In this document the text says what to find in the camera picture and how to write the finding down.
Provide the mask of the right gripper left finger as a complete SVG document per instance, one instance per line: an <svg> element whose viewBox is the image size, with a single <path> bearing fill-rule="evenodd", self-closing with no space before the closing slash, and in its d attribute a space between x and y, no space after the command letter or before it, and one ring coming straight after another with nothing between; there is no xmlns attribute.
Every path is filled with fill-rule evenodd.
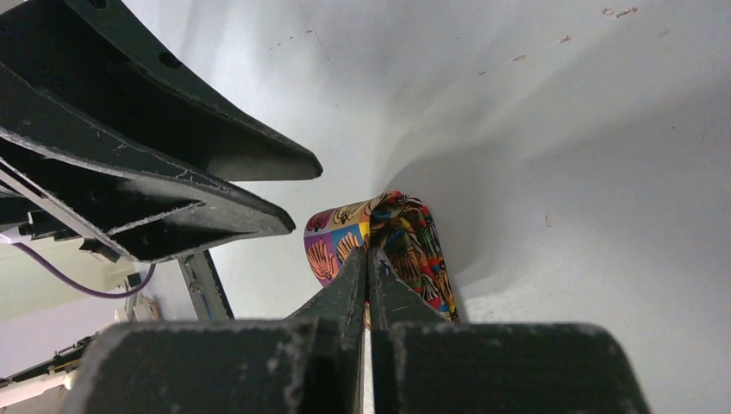
<svg viewBox="0 0 731 414"><path fill-rule="evenodd" d="M358 413L367 254L279 320L120 323L84 354L65 413Z"/></svg>

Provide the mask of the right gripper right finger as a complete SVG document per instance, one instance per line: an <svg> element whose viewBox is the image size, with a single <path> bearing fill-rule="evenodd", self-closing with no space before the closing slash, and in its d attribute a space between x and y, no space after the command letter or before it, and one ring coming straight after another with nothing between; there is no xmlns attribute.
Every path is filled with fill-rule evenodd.
<svg viewBox="0 0 731 414"><path fill-rule="evenodd" d="M620 343L590 323L453 323L368 254L378 413L648 413Z"/></svg>

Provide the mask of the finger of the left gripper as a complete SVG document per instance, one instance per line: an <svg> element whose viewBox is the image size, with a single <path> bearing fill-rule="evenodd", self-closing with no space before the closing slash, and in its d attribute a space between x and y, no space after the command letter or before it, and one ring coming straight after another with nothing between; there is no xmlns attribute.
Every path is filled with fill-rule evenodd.
<svg viewBox="0 0 731 414"><path fill-rule="evenodd" d="M130 140L8 67L1 70L1 182L80 236L138 262L295 228L277 205Z"/></svg>
<svg viewBox="0 0 731 414"><path fill-rule="evenodd" d="M226 181L309 180L307 148L229 102L121 1L25 1L1 15L1 61L122 134Z"/></svg>

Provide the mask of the colourful patterned tie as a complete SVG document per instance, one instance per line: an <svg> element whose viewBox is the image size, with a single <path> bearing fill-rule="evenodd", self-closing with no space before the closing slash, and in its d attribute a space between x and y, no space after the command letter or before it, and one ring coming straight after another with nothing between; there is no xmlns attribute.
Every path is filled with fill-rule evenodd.
<svg viewBox="0 0 731 414"><path fill-rule="evenodd" d="M303 244L323 286L336 278L354 248L380 248L397 277L444 318L459 321L435 222L419 198L388 191L321 211L308 220Z"/></svg>

